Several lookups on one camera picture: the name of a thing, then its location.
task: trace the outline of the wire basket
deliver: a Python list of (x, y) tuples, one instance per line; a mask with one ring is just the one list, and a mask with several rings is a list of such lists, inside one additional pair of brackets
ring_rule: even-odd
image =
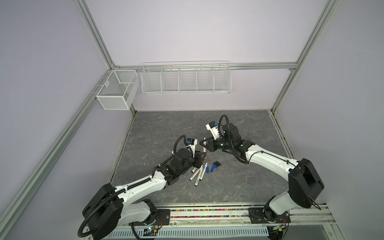
[(112, 70), (96, 97), (106, 110), (129, 110), (139, 85), (136, 70)]
[(231, 72), (229, 63), (152, 67), (143, 65), (141, 82), (145, 94), (229, 93)]

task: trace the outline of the metal beam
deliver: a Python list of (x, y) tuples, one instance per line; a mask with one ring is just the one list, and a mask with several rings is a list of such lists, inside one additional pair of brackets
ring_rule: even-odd
[(319, 39), (319, 36), (323, 32), (325, 26), (328, 23), (328, 20), (332, 16), (332, 14), (335, 12), (336, 8), (338, 7), (340, 3), (340, 0), (328, 0), (328, 2), (325, 4), (325, 7), (323, 11), (321, 12), (321, 15), (319, 19), (316, 22), (316, 25), (314, 29), (312, 30), (312, 33), (305, 44), (303, 50), (301, 51), (301, 54), (297, 60), (297, 66), (296, 69), (292, 70), (290, 75), (288, 76), (287, 81), (285, 82), (283, 88), (281, 89), (275, 103), (272, 107), (272, 112), (274, 113), (278, 107), (280, 106), (284, 96), (289, 90), (289, 87), (291, 86), (292, 82), (295, 80), (297, 73), (299, 70), (303, 67), (305, 60), (308, 58), (309, 54), (311, 53), (312, 49), (315, 46), (315, 43)]
[(113, 69), (115, 64), (112, 61), (111, 55), (108, 52), (108, 49), (101, 37), (101, 34), (96, 26), (96, 23), (91, 15), (91, 12), (87, 6), (85, 0), (72, 0), (76, 6), (81, 19), (84, 22), (85, 27), (87, 28), (92, 40), (94, 41), (96, 47), (98, 48), (101, 57), (103, 58), (108, 69)]
[[(199, 66), (211, 66), (210, 64), (195, 64), (195, 65), (175, 65), (175, 67), (195, 68)], [(293, 69), (296, 68), (296, 62), (276, 62), (276, 63), (231, 63), (229, 68), (231, 70), (252, 70), (252, 69)], [(169, 68), (170, 65), (155, 65), (156, 68)], [(143, 66), (116, 66), (115, 69), (120, 70), (136, 70), (142, 72)]]
[(95, 101), (96, 94), (100, 90), (101, 85), (104, 83), (105, 78), (110, 71), (108, 70), (100, 79), (97, 86), (89, 94), (85, 102), (81, 105), (80, 109), (72, 117), (70, 122), (58, 136), (53, 143), (47, 154), (41, 160), (39, 165), (33, 171), (32, 175), (28, 178), (24, 186), (20, 189), (17, 195), (12, 200), (11, 204), (7, 207), (0, 217), (0, 240), (6, 239), (11, 232), (17, 220), (23, 214), (24, 210), (28, 207), (33, 197), (36, 195), (40, 186), (51, 172), (53, 166), (64, 152), (65, 148), (79, 129), (84, 119), (91, 111)]

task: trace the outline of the white wire basket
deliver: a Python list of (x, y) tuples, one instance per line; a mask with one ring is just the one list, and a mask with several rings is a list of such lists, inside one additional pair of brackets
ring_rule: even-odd
[(112, 70), (96, 97), (106, 110), (129, 110), (139, 85), (136, 70)]
[(229, 93), (231, 71), (226, 64), (144, 66), (141, 75), (145, 94)]

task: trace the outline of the mesh basket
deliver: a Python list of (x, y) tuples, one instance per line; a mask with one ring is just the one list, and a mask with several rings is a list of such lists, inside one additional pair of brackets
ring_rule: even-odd
[(139, 85), (135, 70), (113, 70), (96, 97), (104, 109), (129, 110)]
[(145, 94), (229, 93), (231, 72), (229, 64), (144, 67), (141, 82)]

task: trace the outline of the perforated metal strip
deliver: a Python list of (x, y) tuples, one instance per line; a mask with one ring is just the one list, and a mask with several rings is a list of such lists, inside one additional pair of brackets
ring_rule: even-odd
[[(143, 237), (143, 228), (136, 230), (140, 238)], [(219, 237), (259, 237), (268, 236), (267, 227), (175, 227), (162, 228), (156, 238), (219, 238)], [(130, 228), (113, 230), (104, 239), (131, 239), (135, 238)]]

